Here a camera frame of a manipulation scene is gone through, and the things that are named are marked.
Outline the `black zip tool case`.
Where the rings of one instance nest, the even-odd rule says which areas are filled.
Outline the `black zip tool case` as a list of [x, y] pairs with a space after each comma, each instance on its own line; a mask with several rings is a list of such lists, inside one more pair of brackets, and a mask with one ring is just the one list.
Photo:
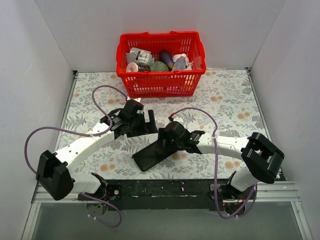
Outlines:
[[177, 147], [166, 140], [157, 140], [132, 155], [137, 166], [146, 172], [175, 152]]

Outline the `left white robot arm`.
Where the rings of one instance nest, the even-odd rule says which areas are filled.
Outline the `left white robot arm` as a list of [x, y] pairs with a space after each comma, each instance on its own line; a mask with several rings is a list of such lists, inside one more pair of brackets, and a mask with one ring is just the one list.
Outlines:
[[106, 196], [107, 182], [98, 174], [72, 177], [72, 172], [89, 156], [120, 136], [138, 137], [158, 132], [153, 110], [145, 119], [144, 106], [136, 99], [112, 110], [85, 135], [55, 152], [44, 151], [38, 162], [36, 180], [56, 201], [71, 192], [85, 192], [95, 200]]

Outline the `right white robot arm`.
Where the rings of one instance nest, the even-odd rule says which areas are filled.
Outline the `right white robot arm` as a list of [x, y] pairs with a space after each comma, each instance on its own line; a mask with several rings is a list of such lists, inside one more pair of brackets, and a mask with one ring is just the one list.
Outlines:
[[204, 131], [188, 131], [177, 121], [170, 122], [160, 133], [164, 143], [160, 153], [186, 151], [191, 154], [218, 154], [242, 160], [245, 167], [228, 178], [220, 194], [237, 199], [258, 182], [273, 184], [277, 178], [284, 153], [263, 134], [253, 132], [249, 137], [214, 137]]

